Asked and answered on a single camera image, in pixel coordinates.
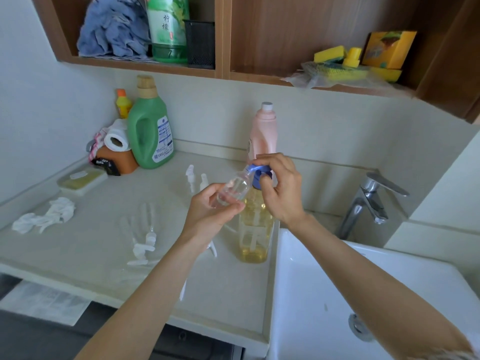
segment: hand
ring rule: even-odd
[[[243,211],[245,203],[241,201],[222,208],[211,206],[224,185],[213,183],[192,197],[179,242],[194,242],[202,253],[222,226]]]
[[[292,160],[278,152],[261,154],[253,161],[256,166],[270,166],[278,184],[274,188],[268,175],[260,177],[261,194],[268,211],[288,228],[305,216],[302,206],[302,176]]]

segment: blue cloth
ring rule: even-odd
[[[78,55],[148,58],[147,12],[138,0],[92,0],[77,41]]]

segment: faucet handle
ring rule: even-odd
[[[376,192],[378,186],[385,187],[388,190],[398,193],[404,197],[410,196],[410,193],[408,193],[405,189],[397,186],[395,183],[389,181],[383,175],[375,172],[367,172],[367,178],[362,184],[360,184],[360,187],[362,187],[367,192]]]

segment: green and white bottle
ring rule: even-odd
[[[184,20],[190,18],[188,0],[146,0],[153,59],[187,63]]]

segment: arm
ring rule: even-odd
[[[147,278],[88,341],[75,360],[146,360],[177,302],[194,262],[223,224],[245,205],[210,207],[223,187],[211,184],[195,195],[180,237]]]
[[[439,311],[303,211],[302,177],[290,158],[279,153],[260,155],[253,163],[269,165],[277,175],[275,188],[267,176],[260,181],[270,213],[305,245],[395,359],[421,357],[436,350],[472,352],[465,336]]]

